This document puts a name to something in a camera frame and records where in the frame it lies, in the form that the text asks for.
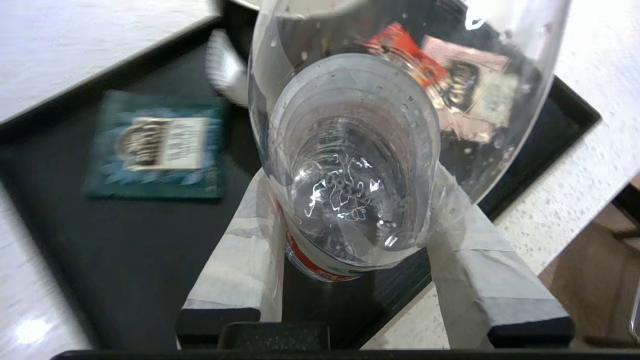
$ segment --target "clear plastic bottle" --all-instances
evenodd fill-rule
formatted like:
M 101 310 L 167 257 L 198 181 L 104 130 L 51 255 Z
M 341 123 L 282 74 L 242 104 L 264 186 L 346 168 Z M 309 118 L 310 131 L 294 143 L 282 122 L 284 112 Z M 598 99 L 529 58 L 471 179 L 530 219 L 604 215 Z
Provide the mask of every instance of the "clear plastic bottle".
M 266 1 L 249 107 L 291 262 L 324 281 L 388 268 L 443 225 L 434 213 L 480 200 L 537 116 L 567 8 Z

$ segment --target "white table surface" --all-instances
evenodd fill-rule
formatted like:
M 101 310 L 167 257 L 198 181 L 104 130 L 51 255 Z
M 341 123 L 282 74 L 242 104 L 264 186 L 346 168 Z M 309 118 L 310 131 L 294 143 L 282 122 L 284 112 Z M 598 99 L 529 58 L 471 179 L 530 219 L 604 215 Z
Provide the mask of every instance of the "white table surface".
M 0 3 L 0 119 L 34 106 L 215 10 L 204 0 Z M 556 73 L 603 116 L 495 222 L 536 272 L 640 168 L 640 2 L 574 1 Z M 0 193 L 0 357 L 88 348 L 59 288 Z M 365 346 L 448 347 L 428 286 Z

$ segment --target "water droplet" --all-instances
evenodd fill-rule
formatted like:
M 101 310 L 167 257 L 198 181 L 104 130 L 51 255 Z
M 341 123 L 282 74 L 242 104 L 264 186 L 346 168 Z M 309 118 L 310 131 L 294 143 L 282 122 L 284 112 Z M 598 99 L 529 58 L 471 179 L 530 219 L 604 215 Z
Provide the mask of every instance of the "water droplet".
M 504 135 L 499 134 L 495 137 L 495 139 L 493 139 L 493 146 L 496 149 L 500 149 L 503 145 L 504 145 Z
M 546 34 L 551 33 L 552 29 L 553 29 L 553 26 L 551 25 L 550 22 L 548 22 L 548 23 L 542 25 L 542 27 L 540 28 L 540 33 L 542 35 L 546 35 Z
M 511 41 L 512 38 L 513 38 L 513 32 L 507 29 L 502 33 L 500 33 L 500 37 L 498 38 L 498 40 L 500 40 L 500 42 L 503 44 L 507 44 Z

